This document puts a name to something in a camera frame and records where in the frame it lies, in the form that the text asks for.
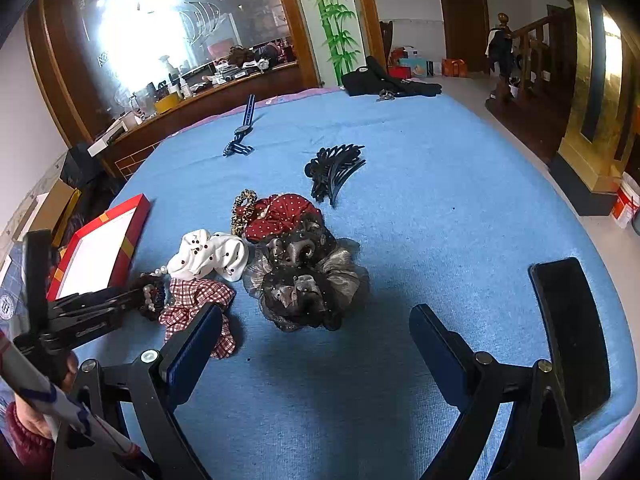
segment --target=glass panel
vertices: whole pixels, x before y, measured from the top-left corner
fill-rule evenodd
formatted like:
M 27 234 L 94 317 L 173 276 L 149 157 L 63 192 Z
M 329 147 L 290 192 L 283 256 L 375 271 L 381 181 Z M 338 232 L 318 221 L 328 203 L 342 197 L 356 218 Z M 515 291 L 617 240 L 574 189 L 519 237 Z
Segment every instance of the glass panel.
M 129 98 L 228 55 L 289 36 L 280 0 L 73 0 L 82 55 L 108 112 Z

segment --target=black bag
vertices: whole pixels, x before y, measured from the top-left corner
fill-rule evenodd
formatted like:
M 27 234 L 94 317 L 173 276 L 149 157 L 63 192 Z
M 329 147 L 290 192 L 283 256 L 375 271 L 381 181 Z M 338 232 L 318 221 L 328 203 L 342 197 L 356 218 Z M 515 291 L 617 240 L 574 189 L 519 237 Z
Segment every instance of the black bag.
M 342 76 L 342 84 L 350 97 L 366 94 L 379 95 L 383 90 L 393 92 L 396 97 L 409 95 L 434 97 L 442 93 L 442 86 L 436 83 L 418 83 L 390 76 L 373 56 L 367 56 L 366 62 L 366 66 L 361 66 Z

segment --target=tiled floor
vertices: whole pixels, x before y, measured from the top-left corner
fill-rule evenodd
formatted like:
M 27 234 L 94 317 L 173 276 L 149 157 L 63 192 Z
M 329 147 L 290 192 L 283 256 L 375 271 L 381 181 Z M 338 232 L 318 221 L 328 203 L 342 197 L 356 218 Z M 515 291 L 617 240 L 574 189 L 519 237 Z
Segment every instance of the tiled floor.
M 430 78 L 429 82 L 440 83 L 444 93 L 465 105 L 503 134 L 553 184 L 558 194 L 571 207 L 558 184 L 549 175 L 546 165 L 484 107 L 484 101 L 495 88 L 495 79 L 435 77 Z M 591 237 L 616 286 L 631 330 L 636 364 L 640 365 L 640 236 L 633 231 L 631 225 L 624 230 L 620 229 L 611 217 L 578 217 L 578 219 Z M 620 427 L 617 433 L 610 435 L 611 442 L 608 442 L 602 453 L 598 454 L 596 463 L 591 463 L 587 471 L 583 472 L 582 480 L 595 480 L 599 477 L 622 445 L 639 413 L 640 402 L 636 401 L 636 406 L 626 424 Z

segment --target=staircase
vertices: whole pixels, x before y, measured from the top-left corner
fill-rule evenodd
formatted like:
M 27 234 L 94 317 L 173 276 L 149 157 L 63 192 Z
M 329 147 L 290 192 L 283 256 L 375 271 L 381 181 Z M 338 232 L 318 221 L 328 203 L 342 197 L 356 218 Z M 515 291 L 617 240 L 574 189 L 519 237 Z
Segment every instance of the staircase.
M 577 38 L 573 7 L 549 7 L 548 16 L 509 32 L 522 67 L 517 97 L 501 81 L 496 97 L 487 99 L 485 106 L 549 164 L 566 131 L 574 95 Z

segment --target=white bucket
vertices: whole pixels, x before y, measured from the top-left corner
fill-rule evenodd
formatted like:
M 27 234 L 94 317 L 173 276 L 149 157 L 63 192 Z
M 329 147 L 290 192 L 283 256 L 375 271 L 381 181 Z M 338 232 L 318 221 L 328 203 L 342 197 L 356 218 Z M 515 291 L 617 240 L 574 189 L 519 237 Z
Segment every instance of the white bucket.
M 640 209 L 640 187 L 627 173 L 622 174 L 618 190 L 618 199 L 613 205 L 611 215 L 623 229 Z

